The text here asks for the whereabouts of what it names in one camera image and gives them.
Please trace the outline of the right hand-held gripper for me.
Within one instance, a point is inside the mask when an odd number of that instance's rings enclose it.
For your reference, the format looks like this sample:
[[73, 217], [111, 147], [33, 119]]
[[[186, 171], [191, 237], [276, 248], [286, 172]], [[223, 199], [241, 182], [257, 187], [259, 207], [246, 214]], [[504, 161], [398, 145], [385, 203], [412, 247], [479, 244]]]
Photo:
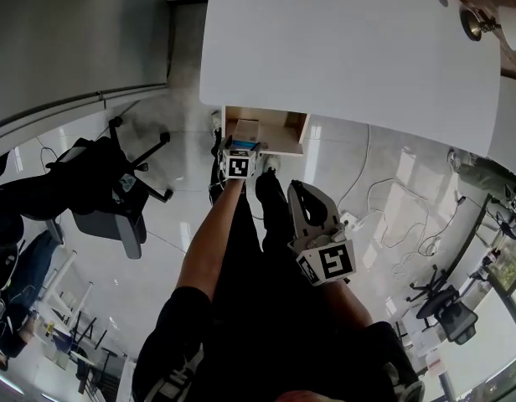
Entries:
[[[356, 264], [351, 232], [344, 223], [338, 224], [333, 200], [320, 189], [298, 180], [291, 181], [287, 198], [297, 238], [288, 246], [297, 256], [296, 263], [309, 283], [321, 286], [353, 274]], [[307, 225], [331, 229], [308, 236]]]

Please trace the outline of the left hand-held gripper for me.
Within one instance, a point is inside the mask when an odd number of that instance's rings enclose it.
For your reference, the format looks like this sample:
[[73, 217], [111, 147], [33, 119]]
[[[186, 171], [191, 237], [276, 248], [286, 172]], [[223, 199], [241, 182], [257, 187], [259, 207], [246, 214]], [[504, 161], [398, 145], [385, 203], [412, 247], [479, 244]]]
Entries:
[[241, 142], [226, 137], [219, 146], [219, 170], [224, 179], [247, 179], [255, 172], [261, 143]]

